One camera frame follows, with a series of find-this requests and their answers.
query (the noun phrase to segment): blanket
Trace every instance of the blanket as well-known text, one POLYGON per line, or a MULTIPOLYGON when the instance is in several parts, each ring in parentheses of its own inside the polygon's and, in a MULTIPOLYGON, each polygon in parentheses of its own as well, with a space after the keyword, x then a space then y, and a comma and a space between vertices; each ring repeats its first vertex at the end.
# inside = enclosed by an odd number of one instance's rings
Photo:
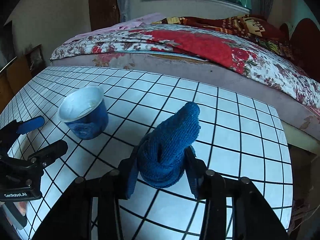
POLYGON ((139 27, 140 25, 148 25, 154 21, 162 19, 163 17, 164 17, 164 15, 161 13, 151 13, 151 14, 139 17, 139 18, 132 19, 130 21, 118 23, 118 24, 113 25, 111 27, 95 30, 95 31, 88 32, 88 33, 78 34, 78 35, 68 39, 67 41, 65 41, 64 44, 79 40, 81 38, 89 37, 89 36, 94 36, 94 35, 98 35, 98 34, 104 34, 104 33, 109 33, 109 32, 114 32, 114 31, 119 31, 119 30, 127 30, 127 29, 131 29, 134 27, 139 27))
POLYGON ((290 60, 297 66, 302 64, 299 52, 292 47, 284 33, 261 16, 246 14, 217 20, 198 17, 170 17, 152 24, 181 24, 236 35, 290 60))
POLYGON ((145 25, 63 44, 51 59, 108 52, 164 51, 200 57, 320 108, 320 84, 290 61, 228 33, 184 25, 145 25))

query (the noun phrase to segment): floral bedsheet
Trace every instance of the floral bedsheet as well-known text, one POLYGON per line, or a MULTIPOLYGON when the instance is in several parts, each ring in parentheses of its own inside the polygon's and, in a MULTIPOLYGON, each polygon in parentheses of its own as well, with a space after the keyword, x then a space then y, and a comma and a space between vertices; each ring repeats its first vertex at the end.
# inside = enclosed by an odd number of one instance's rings
POLYGON ((183 25, 146 25, 85 37, 54 50, 51 60, 84 54, 164 51, 219 63, 282 91, 299 103, 320 108, 320 84, 290 61, 240 37, 183 25))

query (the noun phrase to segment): cup rim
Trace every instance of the cup rim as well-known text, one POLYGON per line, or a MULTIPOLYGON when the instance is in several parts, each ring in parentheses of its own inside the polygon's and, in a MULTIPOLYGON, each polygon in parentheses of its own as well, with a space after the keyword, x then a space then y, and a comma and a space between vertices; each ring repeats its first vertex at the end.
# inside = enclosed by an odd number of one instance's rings
POLYGON ((101 104, 102 101, 103 101, 103 92, 102 92, 102 89, 101 89, 99 86, 91 86, 91 85, 89 85, 89 86, 85 86, 85 87, 79 88, 78 90, 76 90, 76 91, 72 92, 71 94, 67 95, 67 96, 65 97, 65 99, 61 102, 60 106, 58 107, 58 117, 59 117, 59 119, 60 119, 62 122, 64 122, 64 123, 69 123, 69 122, 77 121, 77 120, 79 120, 79 119, 87 116, 87 115, 90 114, 92 111, 94 111, 94 110, 101 104), (69 96, 73 95, 74 93, 78 93, 80 90, 88 89, 88 88, 98 88, 99 93, 100 93, 100 95, 102 96, 102 97, 101 97, 101 100, 99 101, 99 103, 98 103, 94 108, 92 108, 90 111, 88 111, 88 112, 86 112, 86 113, 84 113, 84 114, 82 114, 81 116, 78 116, 78 117, 76 117, 76 118, 73 118, 73 119, 63 119, 63 118, 61 118, 61 116, 60 116, 60 111, 61 111, 61 107, 62 107, 63 103, 65 102, 65 100, 66 100, 69 96))

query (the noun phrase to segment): gripper logo text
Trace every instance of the gripper logo text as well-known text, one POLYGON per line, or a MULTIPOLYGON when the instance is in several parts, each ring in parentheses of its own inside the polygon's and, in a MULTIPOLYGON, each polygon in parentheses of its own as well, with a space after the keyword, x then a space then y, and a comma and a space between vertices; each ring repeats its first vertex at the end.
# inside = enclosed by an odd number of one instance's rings
POLYGON ((19 193, 19 194, 4 194, 5 197, 25 197, 28 196, 27 193, 19 193))

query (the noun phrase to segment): wooden door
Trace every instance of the wooden door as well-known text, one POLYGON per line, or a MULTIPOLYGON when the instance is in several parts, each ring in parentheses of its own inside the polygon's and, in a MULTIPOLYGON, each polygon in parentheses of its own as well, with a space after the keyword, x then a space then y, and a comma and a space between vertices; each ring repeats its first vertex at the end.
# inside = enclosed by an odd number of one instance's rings
POLYGON ((89 0, 89 14, 92 31, 120 22, 117 0, 89 0))

